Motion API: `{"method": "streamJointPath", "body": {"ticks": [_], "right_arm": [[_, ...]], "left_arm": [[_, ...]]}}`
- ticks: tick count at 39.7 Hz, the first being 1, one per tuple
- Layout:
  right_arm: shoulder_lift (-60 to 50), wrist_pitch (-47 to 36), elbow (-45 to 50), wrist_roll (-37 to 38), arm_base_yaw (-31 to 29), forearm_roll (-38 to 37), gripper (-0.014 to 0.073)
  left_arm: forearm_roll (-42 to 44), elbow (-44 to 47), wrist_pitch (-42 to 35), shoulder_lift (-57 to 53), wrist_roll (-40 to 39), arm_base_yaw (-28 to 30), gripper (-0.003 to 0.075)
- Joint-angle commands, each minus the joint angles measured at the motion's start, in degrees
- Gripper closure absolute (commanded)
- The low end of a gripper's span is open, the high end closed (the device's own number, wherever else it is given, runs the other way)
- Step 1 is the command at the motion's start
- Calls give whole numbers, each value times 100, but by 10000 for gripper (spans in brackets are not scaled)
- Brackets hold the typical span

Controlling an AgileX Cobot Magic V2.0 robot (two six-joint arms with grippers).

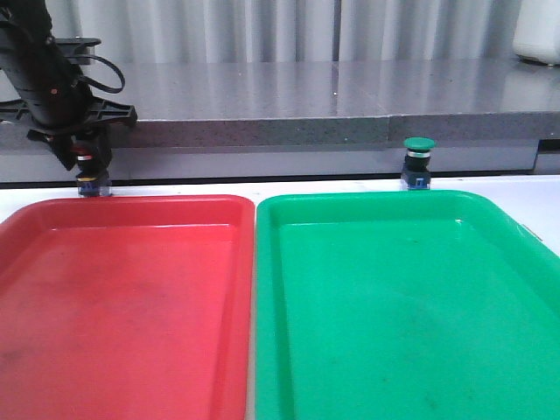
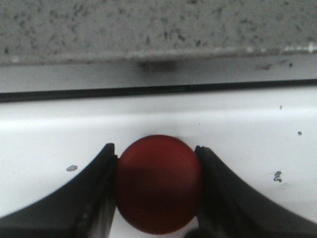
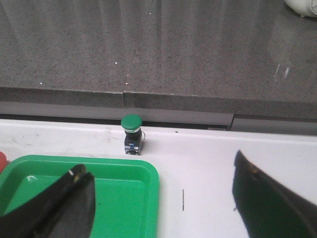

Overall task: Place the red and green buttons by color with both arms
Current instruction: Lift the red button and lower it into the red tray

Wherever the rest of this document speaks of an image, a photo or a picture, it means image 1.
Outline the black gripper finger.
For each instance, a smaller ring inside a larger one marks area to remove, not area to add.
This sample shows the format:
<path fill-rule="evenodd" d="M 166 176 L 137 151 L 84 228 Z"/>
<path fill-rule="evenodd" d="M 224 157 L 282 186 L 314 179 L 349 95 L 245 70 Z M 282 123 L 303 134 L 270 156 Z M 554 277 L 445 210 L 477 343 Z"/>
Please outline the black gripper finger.
<path fill-rule="evenodd" d="M 106 127 L 93 129 L 90 143 L 94 162 L 90 165 L 89 175 L 92 178 L 99 179 L 108 173 L 112 160 L 109 129 Z"/>
<path fill-rule="evenodd" d="M 43 135 L 43 140 L 67 171 L 71 171 L 76 166 L 77 157 L 74 151 L 74 140 L 71 136 Z"/>

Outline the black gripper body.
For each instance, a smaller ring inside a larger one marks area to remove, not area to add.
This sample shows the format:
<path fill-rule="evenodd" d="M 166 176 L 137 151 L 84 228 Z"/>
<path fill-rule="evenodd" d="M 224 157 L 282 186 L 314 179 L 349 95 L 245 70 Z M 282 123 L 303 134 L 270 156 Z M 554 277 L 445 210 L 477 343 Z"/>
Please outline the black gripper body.
<path fill-rule="evenodd" d="M 47 38 L 38 44 L 27 38 L 2 37 L 1 69 L 18 98 L 1 103 L 1 119 L 55 137 L 111 123 L 134 126 L 137 112 L 132 105 L 102 99 L 91 92 L 97 88 L 116 94 L 123 86 L 107 87 L 81 70 L 82 64 L 98 60 L 124 80 L 118 67 L 90 52 L 100 43 L 98 38 Z"/>

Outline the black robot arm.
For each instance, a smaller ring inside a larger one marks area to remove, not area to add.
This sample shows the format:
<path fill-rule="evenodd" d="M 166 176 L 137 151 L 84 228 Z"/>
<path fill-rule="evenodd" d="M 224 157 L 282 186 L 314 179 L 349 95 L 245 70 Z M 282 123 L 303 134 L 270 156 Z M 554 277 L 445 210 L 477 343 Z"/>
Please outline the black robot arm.
<path fill-rule="evenodd" d="M 1 3 L 1 69 L 17 99 L 1 104 L 1 118 L 28 129 L 80 182 L 107 179 L 112 150 L 108 127 L 132 127 L 137 112 L 93 94 L 123 91 L 123 72 L 94 54 L 98 38 L 57 38 L 43 1 Z"/>

